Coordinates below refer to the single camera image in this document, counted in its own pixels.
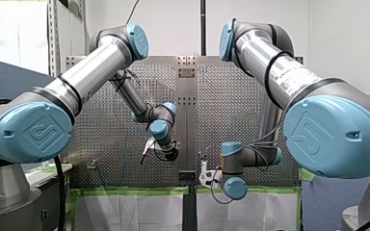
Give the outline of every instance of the metal pegboard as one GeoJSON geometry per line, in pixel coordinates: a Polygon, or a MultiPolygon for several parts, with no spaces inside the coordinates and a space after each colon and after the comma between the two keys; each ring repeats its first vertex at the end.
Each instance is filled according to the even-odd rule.
{"type": "Polygon", "coordinates": [[[47,23],[49,34],[49,73],[53,77],[57,77],[60,74],[57,2],[58,0],[49,0],[47,4],[47,23]]]}
{"type": "MultiPolygon", "coordinates": [[[[131,81],[145,102],[151,105],[175,102],[175,57],[149,57],[134,63],[137,75],[131,81]]],[[[176,127],[172,135],[176,137],[176,127]]],[[[85,105],[74,131],[78,150],[73,153],[70,184],[73,188],[105,186],[166,187],[178,185],[178,162],[166,163],[153,155],[140,165],[149,139],[146,124],[132,121],[131,112],[119,94],[107,83],[85,105]]]]}
{"type": "MultiPolygon", "coordinates": [[[[198,57],[197,153],[205,154],[208,168],[220,164],[221,143],[240,141],[252,143],[260,110],[262,87],[231,63],[218,57],[198,57]]],[[[244,169],[250,185],[296,186],[299,184],[298,165],[289,154],[284,136],[279,134],[282,162],[265,172],[256,167],[244,169]]]]}
{"type": "MultiPolygon", "coordinates": [[[[67,66],[83,58],[68,57],[67,66]]],[[[144,124],[131,121],[130,110],[106,84],[76,120],[75,142],[69,148],[75,164],[70,177],[73,188],[177,186],[179,170],[199,168],[199,153],[207,154],[212,169],[219,164],[223,141],[248,144],[255,138],[262,88],[234,64],[217,57],[149,57],[134,63],[131,70],[137,75],[132,82],[146,102],[171,101],[178,106],[173,129],[183,143],[178,160],[162,163],[151,155],[143,166],[139,164],[150,134],[144,124]],[[183,76],[181,68],[194,68],[196,75],[183,76]]],[[[294,186],[299,182],[298,166],[282,135],[279,140],[282,163],[266,172],[246,168],[249,184],[294,186]]]]}

